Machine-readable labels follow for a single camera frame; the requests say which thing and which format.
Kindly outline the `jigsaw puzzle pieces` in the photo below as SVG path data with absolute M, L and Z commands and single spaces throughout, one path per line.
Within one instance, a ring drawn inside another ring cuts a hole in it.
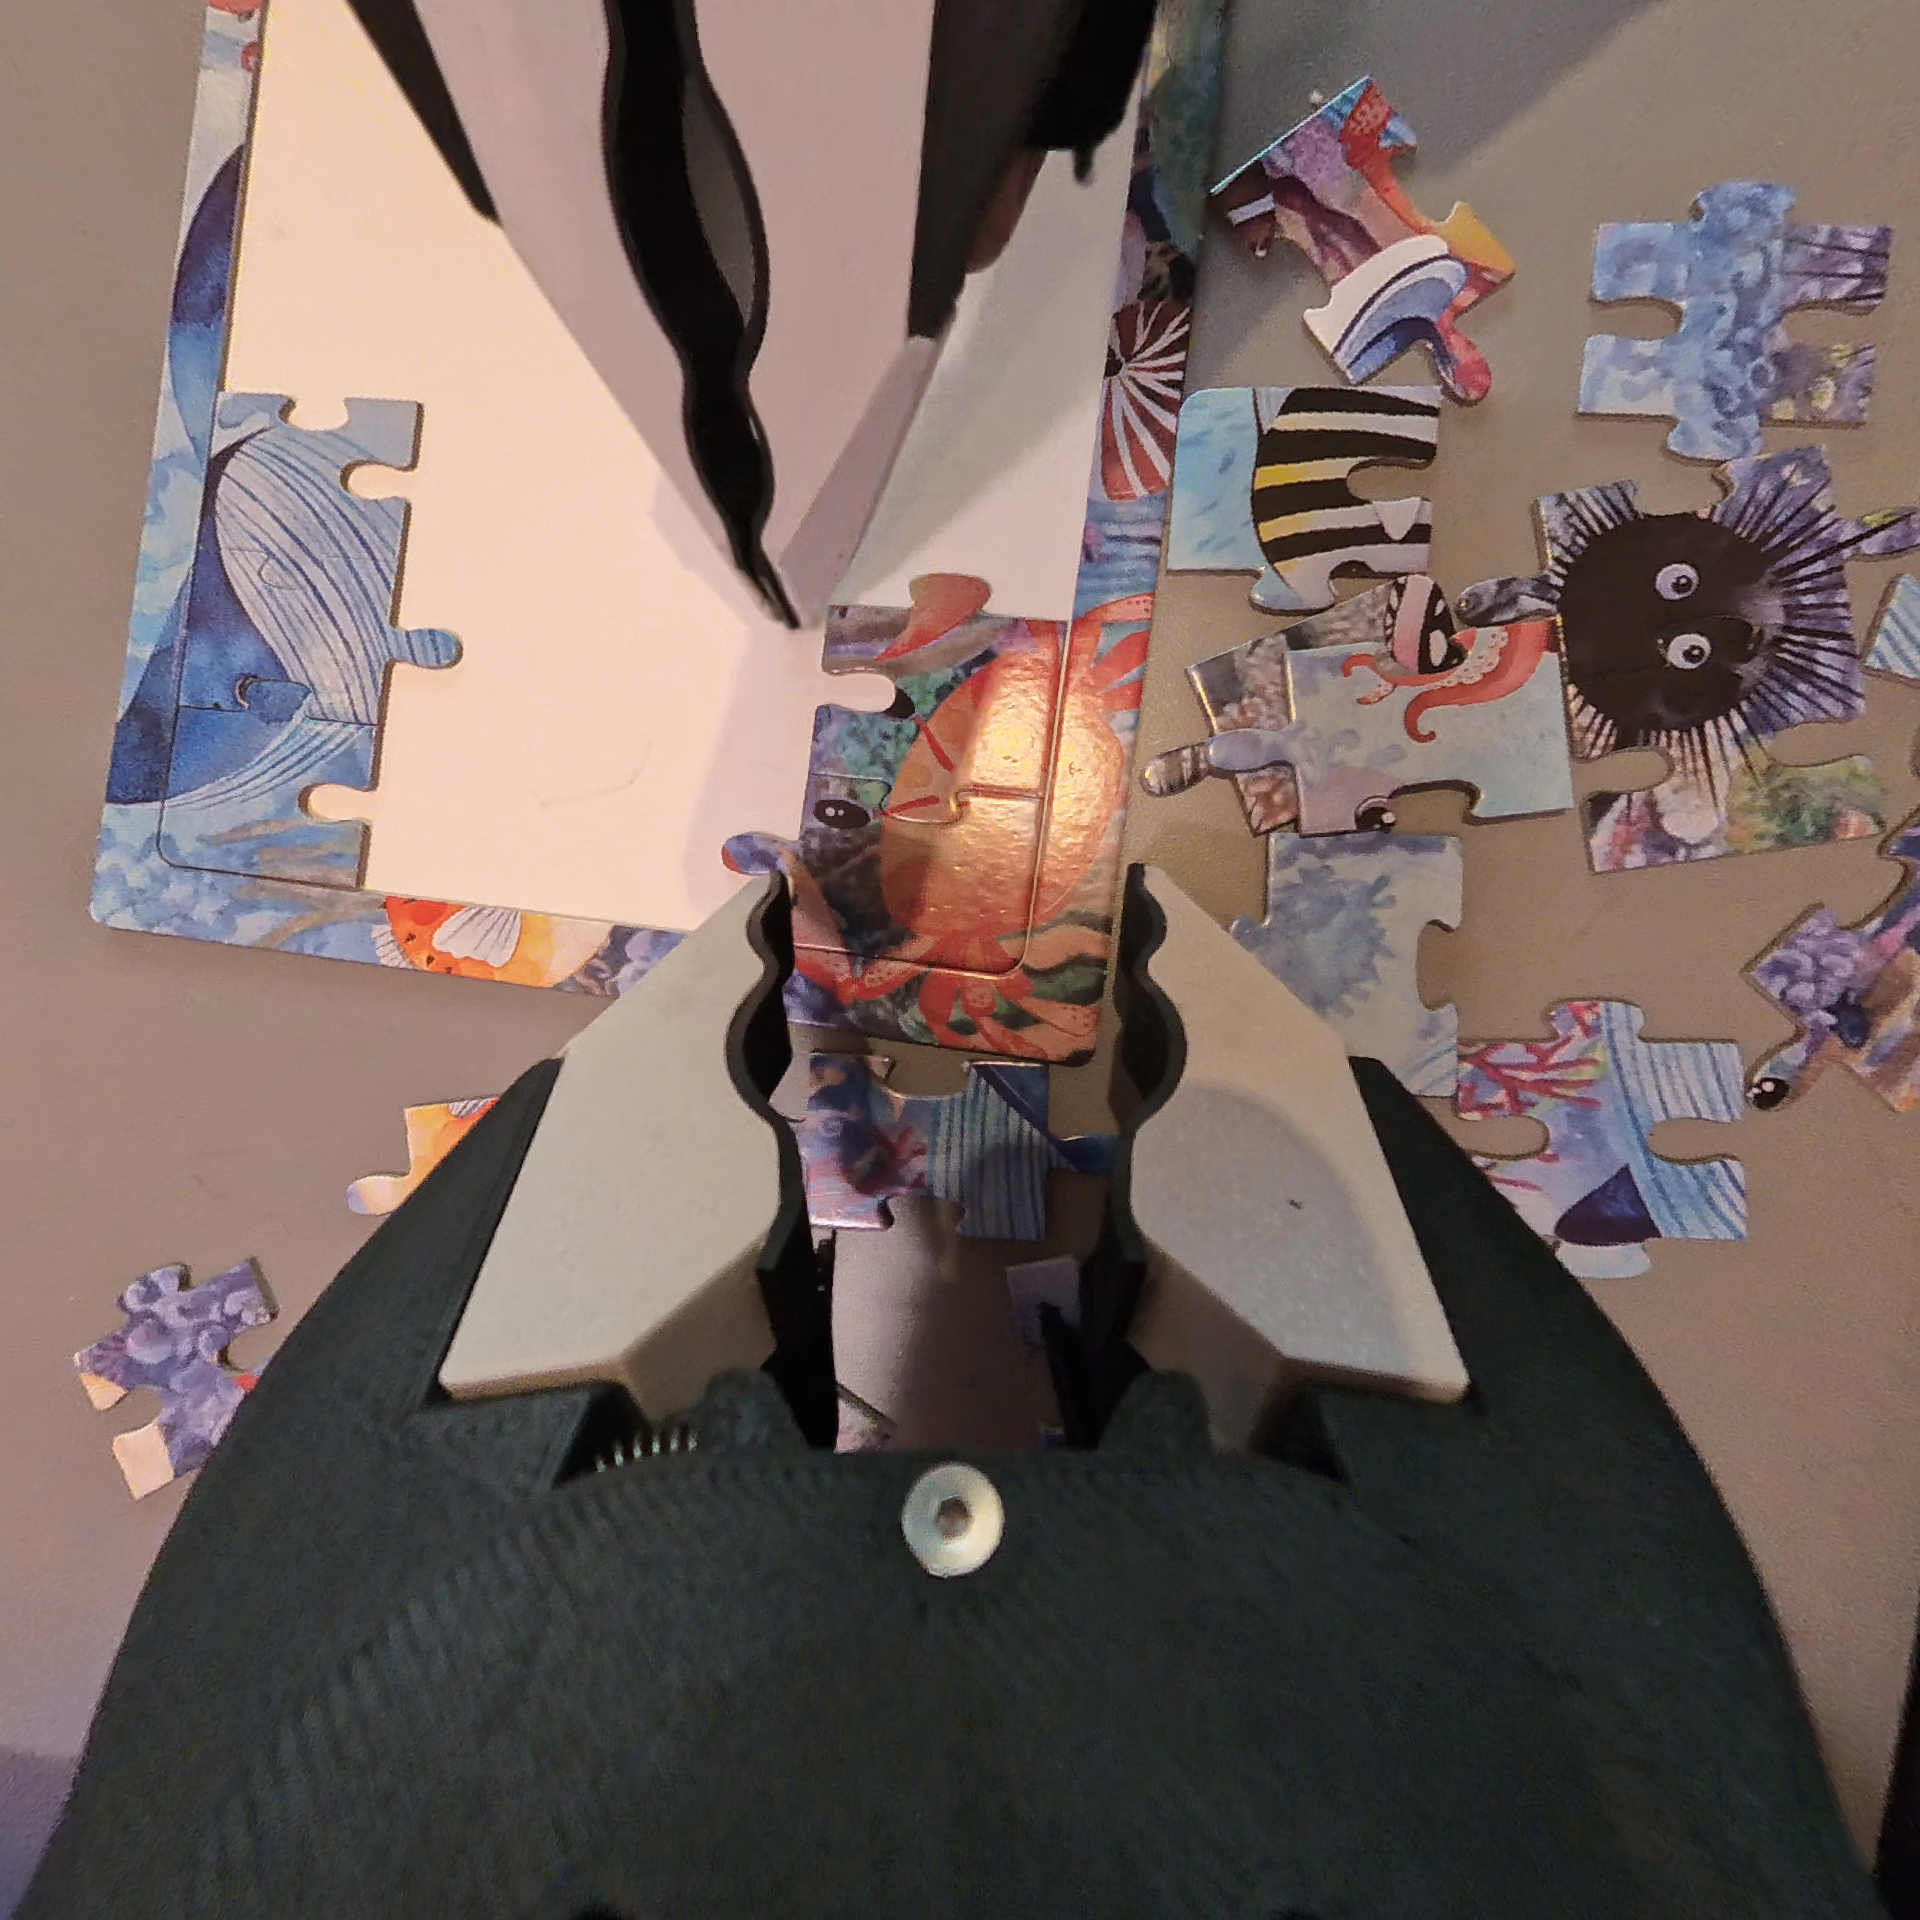
M 1645 1272 L 1645 1248 L 1679 1236 L 1736 1236 L 1742 1172 L 1732 1161 L 1679 1164 L 1642 1154 L 1664 1121 L 1735 1121 L 1741 1066 L 1732 1044 L 1645 1041 L 1641 1008 L 1568 998 L 1548 1008 L 1548 1041 L 1458 1041 L 1452 1005 L 1426 1005 L 1416 946 L 1426 926 L 1454 926 L 1462 854 L 1454 836 L 1278 831 L 1265 848 L 1265 914 L 1234 919 L 1234 939 L 1319 1012 L 1355 1051 L 1396 1068 L 1409 1091 L 1444 1096 L 1459 1118 L 1532 1118 L 1535 1156 L 1476 1156 L 1494 1189 L 1585 1282 Z M 618 995 L 619 966 L 646 971 L 676 932 L 601 926 L 514 909 L 372 898 L 379 962 L 448 978 Z M 814 1229 L 885 1232 L 912 1206 L 941 1206 L 956 1235 L 1011 1251 L 1039 1244 L 1048 1176 L 1069 1165 L 1091 1181 L 1112 1165 L 1112 1136 L 1048 1134 L 1039 1062 L 975 1062 L 964 1091 L 905 1095 L 884 1086 L 889 1056 L 814 1054 L 795 1118 Z M 1859 1241 L 1821 1241 L 1814 1276 L 1848 1289 L 1865 1254 L 1912 1254 L 1916 1299 L 1916 1154 L 1886 1192 L 1845 1219 Z M 225 1435 L 255 1374 L 229 1366 L 235 1334 L 266 1326 L 275 1305 L 258 1266 L 191 1282 L 158 1266 L 118 1299 L 122 1322 L 75 1356 L 94 1408 L 129 1391 L 158 1398 L 158 1418 L 115 1436 L 132 1498 L 184 1479 Z

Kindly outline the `orange pufferfish puzzle piece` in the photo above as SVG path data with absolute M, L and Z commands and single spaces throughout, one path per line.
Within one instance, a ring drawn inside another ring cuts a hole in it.
M 355 1181 L 348 1185 L 348 1211 L 362 1216 L 395 1215 L 495 1106 L 496 1096 L 408 1106 L 402 1114 L 406 1169 Z

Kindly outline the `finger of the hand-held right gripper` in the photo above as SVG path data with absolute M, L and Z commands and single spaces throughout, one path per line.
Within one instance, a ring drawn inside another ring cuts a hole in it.
M 828 605 L 1054 71 L 1052 4 L 789 4 L 778 76 L 778 569 Z
M 692 4 L 419 4 L 496 221 L 664 474 L 766 608 L 768 438 L 749 395 L 768 252 Z

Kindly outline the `urchin and green puzzle piece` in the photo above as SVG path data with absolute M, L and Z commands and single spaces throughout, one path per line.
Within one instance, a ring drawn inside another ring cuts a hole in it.
M 1884 784 L 1862 755 L 1779 764 L 1768 748 L 1801 722 L 1862 715 L 1862 662 L 1848 629 L 1679 614 L 1629 641 L 1572 701 L 1579 758 L 1658 748 L 1668 775 L 1582 804 L 1591 869 L 1641 872 L 1726 854 L 1874 836 Z

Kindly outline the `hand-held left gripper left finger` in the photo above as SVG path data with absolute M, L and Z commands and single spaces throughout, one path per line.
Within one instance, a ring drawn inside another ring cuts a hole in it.
M 619 1384 L 648 1421 L 766 1368 L 838 1436 L 831 1261 L 791 1126 L 781 875 L 741 889 L 565 1049 L 442 1361 L 451 1398 Z

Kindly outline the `red octopus puzzle piece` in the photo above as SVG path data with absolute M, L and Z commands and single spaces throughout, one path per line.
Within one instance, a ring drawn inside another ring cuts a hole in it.
M 1471 629 L 1465 659 L 1438 674 L 1358 652 L 1334 688 L 1361 715 L 1361 759 L 1391 788 L 1469 786 L 1479 819 L 1572 806 L 1555 616 Z

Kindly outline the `striped fish puzzle piece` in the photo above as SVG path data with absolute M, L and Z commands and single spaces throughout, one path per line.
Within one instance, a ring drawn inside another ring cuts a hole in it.
M 1332 575 L 1428 572 L 1431 506 L 1364 501 L 1358 466 L 1428 466 L 1438 385 L 1204 388 L 1181 408 L 1168 572 L 1258 572 L 1264 612 L 1319 612 Z

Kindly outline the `black sea urchin puzzle piece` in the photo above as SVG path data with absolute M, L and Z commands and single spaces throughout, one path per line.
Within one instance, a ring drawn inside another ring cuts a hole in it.
M 1836 515 L 1829 455 L 1795 446 L 1728 459 L 1722 496 L 1699 515 L 1645 515 L 1634 482 L 1545 495 L 1536 504 L 1548 562 L 1462 591 L 1469 624 L 1555 612 L 1572 662 L 1598 678 L 1629 641 L 1735 616 L 1756 642 L 1855 649 L 1848 559 L 1916 549 L 1916 509 Z

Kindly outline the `orange coral puzzle piece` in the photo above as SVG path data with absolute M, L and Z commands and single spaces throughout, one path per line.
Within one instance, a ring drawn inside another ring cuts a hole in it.
M 1112 954 L 1121 804 L 968 795 L 951 824 L 821 801 L 796 841 L 734 835 L 734 875 L 782 872 L 806 1025 L 1025 1062 L 1091 1056 Z

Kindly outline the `puzzle frame board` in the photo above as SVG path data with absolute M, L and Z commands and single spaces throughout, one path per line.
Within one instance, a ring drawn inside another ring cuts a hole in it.
M 694 4 L 768 252 L 749 395 L 775 569 L 778 152 L 801 119 L 782 6 Z M 884 674 L 826 668 L 828 612 L 905 605 L 938 572 L 986 581 L 988 614 L 1062 626 L 1036 801 L 1101 786 L 1122 816 L 1172 472 L 1144 406 L 1182 388 L 1216 52 L 1216 4 L 1164 4 L 1114 132 L 1004 179 L 875 516 L 828 605 L 791 602 L 789 626 L 468 205 L 351 4 L 208 4 L 91 916 L 375 966 L 369 895 L 684 934 L 741 884 L 728 836 L 801 836 L 818 712 L 895 701 Z M 285 398 L 308 431 L 358 398 L 419 402 L 411 468 L 344 482 L 406 501 L 395 626 L 448 632 L 459 658 L 395 662 L 372 786 L 299 798 L 366 831 L 355 892 L 159 854 L 222 395 Z

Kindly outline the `joined blue whale puzzle section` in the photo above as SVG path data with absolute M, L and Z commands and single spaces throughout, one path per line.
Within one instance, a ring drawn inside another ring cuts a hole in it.
M 355 892 L 366 831 L 299 798 L 369 788 L 395 662 L 448 666 L 442 629 L 396 629 L 406 501 L 362 501 L 355 466 L 411 468 L 419 402 L 348 399 L 338 428 L 285 398 L 222 395 L 185 589 L 159 854 L 196 872 Z

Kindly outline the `orange claw puzzle piece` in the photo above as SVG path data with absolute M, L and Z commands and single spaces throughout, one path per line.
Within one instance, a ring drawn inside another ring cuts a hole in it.
M 1062 626 L 986 612 L 988 582 L 924 575 L 905 605 L 828 612 L 831 674 L 884 674 L 884 712 L 822 705 L 808 806 L 828 825 L 961 819 L 972 798 L 1036 801 L 1062 684 Z

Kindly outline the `black perforated padded panel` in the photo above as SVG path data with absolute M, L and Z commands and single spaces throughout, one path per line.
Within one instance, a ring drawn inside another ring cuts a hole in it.
M 1916 1916 L 1916 1694 L 1895 1739 L 1874 1879 L 1889 1916 Z

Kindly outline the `blue bubble puzzle piece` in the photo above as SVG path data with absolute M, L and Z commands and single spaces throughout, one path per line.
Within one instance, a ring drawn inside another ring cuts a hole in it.
M 1685 224 L 1598 229 L 1595 299 L 1679 312 L 1659 339 L 1598 334 L 1582 348 L 1579 414 L 1672 418 L 1668 451 L 1726 462 L 1761 451 L 1765 424 L 1859 424 L 1876 352 L 1801 348 L 1801 306 L 1871 312 L 1886 298 L 1895 229 L 1792 221 L 1779 184 L 1716 184 Z

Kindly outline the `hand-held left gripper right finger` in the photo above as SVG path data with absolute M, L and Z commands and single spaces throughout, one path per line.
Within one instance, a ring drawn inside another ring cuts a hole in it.
M 1306 1381 L 1458 1404 L 1465 1366 L 1334 1029 L 1159 869 L 1126 872 L 1116 1152 L 1081 1318 L 1044 1309 L 1065 1442 L 1144 1368 L 1246 1451 Z

